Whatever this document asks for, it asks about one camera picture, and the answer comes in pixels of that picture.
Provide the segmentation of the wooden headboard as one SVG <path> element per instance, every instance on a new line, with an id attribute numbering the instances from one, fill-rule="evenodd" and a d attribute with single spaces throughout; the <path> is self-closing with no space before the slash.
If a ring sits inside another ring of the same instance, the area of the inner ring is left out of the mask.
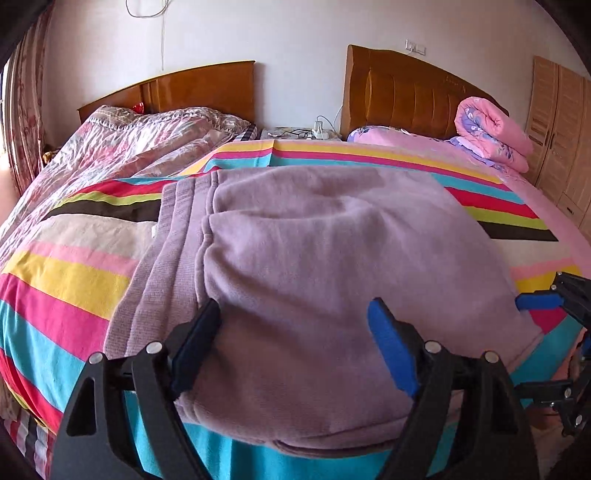
<path id="1" fill-rule="evenodd" d="M 339 134 L 385 126 L 446 140 L 457 134 L 457 109 L 468 97 L 496 101 L 466 80 L 410 55 L 349 45 Z"/>
<path id="2" fill-rule="evenodd" d="M 207 107 L 249 122 L 256 116 L 253 60 L 180 70 L 138 82 L 78 109 L 81 121 L 101 106 L 156 114 L 188 107 Z"/>

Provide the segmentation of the pink bedspread on right bed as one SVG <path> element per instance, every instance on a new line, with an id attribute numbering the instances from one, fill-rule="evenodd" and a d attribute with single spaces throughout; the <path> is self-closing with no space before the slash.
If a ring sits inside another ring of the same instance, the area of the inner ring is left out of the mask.
<path id="1" fill-rule="evenodd" d="M 421 136 L 384 126 L 362 127 L 348 136 L 349 142 L 390 147 L 399 153 L 440 160 L 449 164 L 485 171 L 502 180 L 541 218 L 552 233 L 569 252 L 560 259 L 537 260 L 532 266 L 520 265 L 512 269 L 516 280 L 538 277 L 546 270 L 571 272 L 571 266 L 578 269 L 577 275 L 590 276 L 590 244 L 571 220 L 548 200 L 541 191 L 532 186 L 519 173 L 503 164 L 491 164 L 477 160 L 473 153 L 461 146 L 444 140 Z"/>

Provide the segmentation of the left wooden headboard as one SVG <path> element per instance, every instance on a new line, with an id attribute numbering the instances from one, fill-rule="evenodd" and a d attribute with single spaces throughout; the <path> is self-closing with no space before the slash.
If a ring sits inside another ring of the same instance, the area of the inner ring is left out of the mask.
<path id="1" fill-rule="evenodd" d="M 78 109 L 81 121 L 101 106 L 156 114 L 188 107 L 207 107 L 249 122 L 256 116 L 253 60 L 180 70 L 138 82 Z"/>

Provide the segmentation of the rainbow striped sheet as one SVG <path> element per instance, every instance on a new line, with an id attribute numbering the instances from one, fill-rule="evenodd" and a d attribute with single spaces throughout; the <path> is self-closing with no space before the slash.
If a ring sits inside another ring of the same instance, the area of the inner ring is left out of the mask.
<path id="1" fill-rule="evenodd" d="M 217 169 L 341 165 L 429 173 L 497 241 L 514 267 L 569 252 L 502 180 L 483 170 L 363 143 L 229 143 L 166 177 L 102 181 L 60 201 L 6 263 L 1 262 L 1 375 L 18 408 L 55 436 L 87 357 L 154 234 L 163 187 Z M 514 281 L 528 292 L 549 285 L 546 270 Z"/>

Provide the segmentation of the light wooden wardrobe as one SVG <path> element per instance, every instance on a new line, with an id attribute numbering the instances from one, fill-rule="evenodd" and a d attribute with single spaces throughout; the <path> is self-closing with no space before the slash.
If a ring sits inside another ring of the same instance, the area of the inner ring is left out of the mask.
<path id="1" fill-rule="evenodd" d="M 536 56 L 526 134 L 526 179 L 569 218 L 590 229 L 590 80 Z"/>

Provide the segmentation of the rolled pink floral blanket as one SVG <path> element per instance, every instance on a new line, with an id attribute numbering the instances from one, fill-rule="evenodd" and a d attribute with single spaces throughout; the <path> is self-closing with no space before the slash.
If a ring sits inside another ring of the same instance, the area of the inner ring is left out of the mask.
<path id="1" fill-rule="evenodd" d="M 481 97 L 468 97 L 458 106 L 457 134 L 448 140 L 488 166 L 504 165 L 520 174 L 529 170 L 533 143 L 499 107 Z"/>

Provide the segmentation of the floral quilt on left bed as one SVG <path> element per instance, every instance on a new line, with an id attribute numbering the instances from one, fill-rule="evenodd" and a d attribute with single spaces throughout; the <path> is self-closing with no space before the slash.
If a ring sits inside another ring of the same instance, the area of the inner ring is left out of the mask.
<path id="1" fill-rule="evenodd" d="M 102 181 L 166 177 L 232 141 L 259 137 L 252 121 L 208 107 L 137 114 L 96 109 L 24 191 L 1 226 L 1 262 L 32 236 L 57 204 Z"/>

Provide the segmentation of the pink floral curtain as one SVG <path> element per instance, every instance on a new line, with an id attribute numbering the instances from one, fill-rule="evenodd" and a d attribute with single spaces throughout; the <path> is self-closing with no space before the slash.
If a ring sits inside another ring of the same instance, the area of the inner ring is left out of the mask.
<path id="1" fill-rule="evenodd" d="M 42 86 L 52 1 L 45 1 L 4 67 L 2 127 L 7 159 L 22 194 L 43 167 Z"/>

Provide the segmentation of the white power strip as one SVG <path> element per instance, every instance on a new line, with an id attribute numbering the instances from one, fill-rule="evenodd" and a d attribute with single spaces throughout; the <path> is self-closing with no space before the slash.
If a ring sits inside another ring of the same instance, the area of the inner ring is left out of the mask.
<path id="1" fill-rule="evenodd" d="M 322 120 L 315 120 L 315 124 L 311 129 L 311 133 L 317 140 L 328 140 L 331 138 L 331 132 L 325 131 L 324 122 L 322 122 Z"/>

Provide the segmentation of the nightstand with floral cover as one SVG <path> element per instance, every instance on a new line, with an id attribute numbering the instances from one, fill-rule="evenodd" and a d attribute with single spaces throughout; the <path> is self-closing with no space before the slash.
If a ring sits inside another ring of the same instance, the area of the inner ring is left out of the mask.
<path id="1" fill-rule="evenodd" d="M 260 140 L 317 140 L 311 133 L 312 128 L 298 128 L 298 127 L 274 127 L 263 129 L 259 135 Z M 331 132 L 331 138 L 328 140 L 318 141 L 341 141 L 341 137 L 335 134 L 332 130 L 325 130 Z"/>

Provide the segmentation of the right wooden headboard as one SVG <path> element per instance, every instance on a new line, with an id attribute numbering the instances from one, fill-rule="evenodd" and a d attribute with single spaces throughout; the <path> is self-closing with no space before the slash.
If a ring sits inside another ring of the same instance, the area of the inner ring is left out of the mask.
<path id="1" fill-rule="evenodd" d="M 468 97 L 496 101 L 466 80 L 410 55 L 349 45 L 339 134 L 385 126 L 446 140 L 457 134 L 457 109 Z"/>

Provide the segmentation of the plaid checked bed sheet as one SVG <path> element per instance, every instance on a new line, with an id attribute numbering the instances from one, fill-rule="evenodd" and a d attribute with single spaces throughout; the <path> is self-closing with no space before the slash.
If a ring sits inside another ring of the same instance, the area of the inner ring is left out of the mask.
<path id="1" fill-rule="evenodd" d="M 34 415 L 19 407 L 14 418 L 1 417 L 10 441 L 36 474 L 42 479 L 50 478 L 55 436 L 42 426 Z"/>

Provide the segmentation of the white wall socket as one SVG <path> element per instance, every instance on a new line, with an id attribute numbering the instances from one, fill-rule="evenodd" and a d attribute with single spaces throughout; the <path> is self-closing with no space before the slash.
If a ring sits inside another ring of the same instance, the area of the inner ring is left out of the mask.
<path id="1" fill-rule="evenodd" d="M 427 47 L 412 40 L 405 41 L 405 51 L 408 55 L 419 55 L 425 57 L 427 55 Z"/>

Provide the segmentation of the lilac sweatpants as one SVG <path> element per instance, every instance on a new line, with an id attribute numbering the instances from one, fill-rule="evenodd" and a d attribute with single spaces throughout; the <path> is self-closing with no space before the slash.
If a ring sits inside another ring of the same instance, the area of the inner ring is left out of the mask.
<path id="1" fill-rule="evenodd" d="M 370 301 L 514 369 L 542 337 L 516 295 L 498 247 L 426 172 L 218 170 L 163 188 L 104 350 L 134 355 L 215 300 L 221 329 L 181 418 L 298 456 L 352 455 L 396 439 L 412 406 L 370 333 Z"/>

